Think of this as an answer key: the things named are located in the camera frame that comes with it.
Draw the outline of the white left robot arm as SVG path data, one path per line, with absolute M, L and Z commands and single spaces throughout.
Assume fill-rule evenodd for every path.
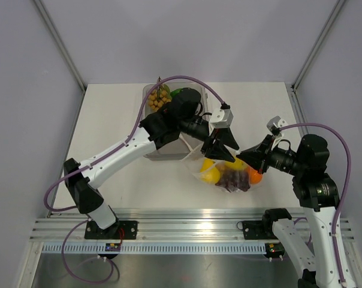
M 99 187 L 120 169 L 136 159 L 176 141 L 184 133 L 203 143 L 202 154 L 212 160 L 234 161 L 230 149 L 239 146 L 230 130 L 233 113 L 227 103 L 214 110 L 209 120 L 196 113 L 201 94 L 192 88 L 181 89 L 170 102 L 140 119 L 126 140 L 109 147 L 93 158 L 64 162 L 65 186 L 77 209 L 87 215 L 106 239 L 119 231 L 119 219 L 106 204 Z

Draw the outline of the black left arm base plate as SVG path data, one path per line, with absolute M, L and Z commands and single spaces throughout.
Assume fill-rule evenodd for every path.
M 106 229 L 101 229 L 95 221 L 86 225 L 85 239 L 91 240 L 135 240 L 137 238 L 138 222 L 119 220 Z

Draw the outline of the clear dotted zip top bag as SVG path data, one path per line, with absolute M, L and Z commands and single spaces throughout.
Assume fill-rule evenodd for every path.
M 245 193 L 261 185 L 262 174 L 237 158 L 236 151 L 229 149 L 234 162 L 211 160 L 200 151 L 201 145 L 191 150 L 182 163 L 199 181 L 214 185 L 228 193 Z

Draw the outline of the yellow lemon toy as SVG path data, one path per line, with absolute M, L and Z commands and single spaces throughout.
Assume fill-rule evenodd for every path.
M 223 160 L 213 161 L 211 159 L 205 158 L 201 166 L 200 172 L 209 170 L 212 167 L 215 167 L 219 170 L 225 170 L 225 169 L 245 170 L 248 167 L 248 165 L 242 160 L 239 160 L 238 158 L 235 158 L 234 162 L 223 161 Z
M 221 173 L 216 167 L 200 172 L 200 179 L 208 184 L 215 185 L 219 182 L 220 178 Z

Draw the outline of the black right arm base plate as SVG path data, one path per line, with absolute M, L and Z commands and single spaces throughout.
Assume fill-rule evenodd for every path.
M 264 227 L 261 220 L 238 221 L 236 228 L 242 232 L 244 240 L 277 240 L 277 237 Z

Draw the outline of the orange fruit toy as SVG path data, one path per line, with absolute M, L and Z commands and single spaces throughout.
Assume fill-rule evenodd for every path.
M 249 175 L 249 183 L 251 185 L 259 184 L 263 179 L 263 175 L 258 173 L 257 170 L 251 167 L 248 169 L 248 175 Z

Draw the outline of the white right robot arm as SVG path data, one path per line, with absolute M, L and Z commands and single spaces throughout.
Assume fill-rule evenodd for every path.
M 269 167 L 292 175 L 292 187 L 312 235 L 309 248 L 295 229 L 285 208 L 265 211 L 261 230 L 277 237 L 288 253 L 298 276 L 298 287 L 356 287 L 345 253 L 336 216 L 340 197 L 335 182 L 326 173 L 330 153 L 324 138 L 305 135 L 297 151 L 284 150 L 268 135 L 257 146 L 237 156 L 261 174 Z

